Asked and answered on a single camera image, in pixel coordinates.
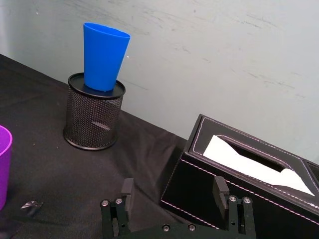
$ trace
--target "blue plastic cup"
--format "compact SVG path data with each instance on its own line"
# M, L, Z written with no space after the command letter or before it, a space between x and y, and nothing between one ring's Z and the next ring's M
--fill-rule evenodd
M94 90L114 88L130 35L96 23L83 24L84 84Z

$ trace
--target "tissue box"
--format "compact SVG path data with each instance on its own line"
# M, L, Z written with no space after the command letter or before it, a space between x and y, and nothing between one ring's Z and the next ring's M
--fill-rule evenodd
M203 156L213 135L241 155L275 170L290 168L315 195L274 186ZM187 220L224 229L212 194L214 176L225 178L230 194L253 200L256 235L269 238L318 238L319 166L258 138L200 115L161 197L161 205Z

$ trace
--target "gray wall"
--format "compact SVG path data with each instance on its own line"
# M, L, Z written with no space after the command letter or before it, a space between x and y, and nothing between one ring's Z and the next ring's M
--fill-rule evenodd
M83 71L82 24L131 34L123 109L188 137L199 113L316 161L317 0L0 0L0 53Z

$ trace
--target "metal mesh cylinder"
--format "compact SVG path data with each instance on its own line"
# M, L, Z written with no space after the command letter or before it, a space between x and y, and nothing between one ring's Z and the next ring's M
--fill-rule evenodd
M69 78L64 138L73 146L99 150L117 139L116 126L125 87L117 81L113 92L99 92L84 85L83 73Z

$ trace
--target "black tablecloth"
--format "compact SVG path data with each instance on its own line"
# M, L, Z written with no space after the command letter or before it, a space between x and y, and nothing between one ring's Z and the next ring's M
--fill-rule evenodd
M100 238L99 203L114 199L127 177L136 183L132 231L177 221L158 202L168 159L183 140L121 112L115 145L82 151L62 136L66 99L66 84L0 55L0 124L13 135L0 213L10 217L27 201L44 202L37 221L24 223L14 238Z

